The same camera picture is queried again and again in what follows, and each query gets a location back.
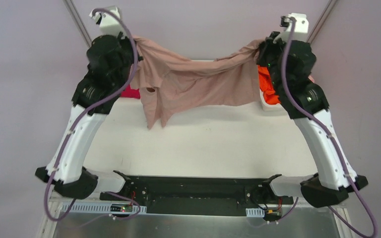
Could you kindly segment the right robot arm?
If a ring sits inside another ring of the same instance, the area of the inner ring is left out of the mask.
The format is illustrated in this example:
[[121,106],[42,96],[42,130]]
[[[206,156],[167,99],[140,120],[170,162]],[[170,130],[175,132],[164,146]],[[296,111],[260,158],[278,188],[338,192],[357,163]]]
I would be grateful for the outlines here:
[[262,183],[262,198],[274,203],[281,196],[301,197],[316,208],[340,204],[368,180],[348,163],[324,91],[309,78],[316,62],[310,44],[293,40],[285,52],[287,44],[278,36],[274,31],[260,44],[257,65],[268,70],[275,94],[302,133],[317,172],[305,177],[274,175]]

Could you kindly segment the beige pink printed t-shirt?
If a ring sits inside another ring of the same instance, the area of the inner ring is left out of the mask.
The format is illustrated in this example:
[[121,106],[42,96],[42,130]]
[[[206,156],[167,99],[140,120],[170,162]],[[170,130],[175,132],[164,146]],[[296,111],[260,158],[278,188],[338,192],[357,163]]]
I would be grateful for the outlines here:
[[136,37],[138,63],[131,87],[139,90],[148,129],[165,127],[177,113],[204,106],[241,106],[260,100],[256,39],[229,56],[194,61]]

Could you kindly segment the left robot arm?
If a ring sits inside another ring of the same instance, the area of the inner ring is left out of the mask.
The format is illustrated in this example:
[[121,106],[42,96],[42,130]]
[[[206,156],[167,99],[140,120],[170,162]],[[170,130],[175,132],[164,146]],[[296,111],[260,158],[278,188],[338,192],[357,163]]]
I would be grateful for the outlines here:
[[141,56],[132,37],[102,35],[87,50],[87,73],[72,97],[70,118],[55,156],[35,175],[46,183],[45,194],[85,199],[97,192],[112,192],[118,200],[131,196],[131,186],[118,172],[97,172],[84,167],[91,143],[115,101],[128,87]]

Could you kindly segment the orange t-shirt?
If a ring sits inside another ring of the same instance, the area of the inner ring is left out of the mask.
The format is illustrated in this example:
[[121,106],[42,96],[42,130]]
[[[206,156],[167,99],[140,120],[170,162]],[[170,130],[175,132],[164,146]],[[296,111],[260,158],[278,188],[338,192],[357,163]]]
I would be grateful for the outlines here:
[[257,66],[259,88],[263,99],[268,105],[277,105],[280,103],[279,97],[275,94],[270,74],[266,67]]

